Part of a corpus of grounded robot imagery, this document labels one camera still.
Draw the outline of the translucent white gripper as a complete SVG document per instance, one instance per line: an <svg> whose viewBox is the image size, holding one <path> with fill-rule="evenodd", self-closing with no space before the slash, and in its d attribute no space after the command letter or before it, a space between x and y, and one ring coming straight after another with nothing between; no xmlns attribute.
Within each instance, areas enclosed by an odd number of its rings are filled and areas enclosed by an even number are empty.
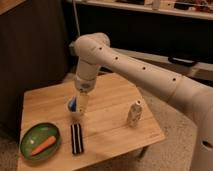
<svg viewBox="0 0 213 171"><path fill-rule="evenodd" d="M94 88L94 81L88 81L75 78L75 88L77 90L75 97L77 98L77 111L82 115L85 113L89 101L88 93Z"/></svg>

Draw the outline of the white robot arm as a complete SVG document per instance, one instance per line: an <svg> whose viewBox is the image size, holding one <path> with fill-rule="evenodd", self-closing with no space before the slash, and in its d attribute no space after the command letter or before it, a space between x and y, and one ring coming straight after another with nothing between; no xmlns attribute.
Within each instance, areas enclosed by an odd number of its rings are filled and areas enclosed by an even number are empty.
<svg viewBox="0 0 213 171"><path fill-rule="evenodd" d="M104 33L78 37L73 49L79 57L75 76L79 92L94 89L102 67L149 91L197 125L190 171L213 171L213 87L119 53L110 47Z"/></svg>

